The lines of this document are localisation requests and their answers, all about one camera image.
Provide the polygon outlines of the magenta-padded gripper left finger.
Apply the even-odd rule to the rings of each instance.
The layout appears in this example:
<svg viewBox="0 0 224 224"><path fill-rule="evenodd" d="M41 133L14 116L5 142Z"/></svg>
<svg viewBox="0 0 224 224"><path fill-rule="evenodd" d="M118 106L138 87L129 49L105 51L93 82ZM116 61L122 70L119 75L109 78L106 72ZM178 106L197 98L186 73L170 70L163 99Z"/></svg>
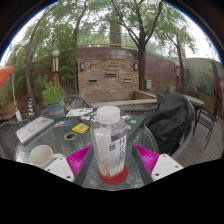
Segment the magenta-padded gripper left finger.
<svg viewBox="0 0 224 224"><path fill-rule="evenodd" d="M82 186L93 155L93 146L87 146L67 158L58 157L46 171Z"/></svg>

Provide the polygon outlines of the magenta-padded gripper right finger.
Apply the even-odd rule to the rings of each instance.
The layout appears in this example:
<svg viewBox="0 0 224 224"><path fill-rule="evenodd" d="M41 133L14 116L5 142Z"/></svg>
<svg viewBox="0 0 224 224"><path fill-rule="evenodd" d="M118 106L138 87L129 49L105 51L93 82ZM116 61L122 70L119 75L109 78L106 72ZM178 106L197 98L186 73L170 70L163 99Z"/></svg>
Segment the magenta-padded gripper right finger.
<svg viewBox="0 0 224 224"><path fill-rule="evenodd" d="M132 155L145 185L182 169L168 154L158 155L136 144L132 145Z"/></svg>

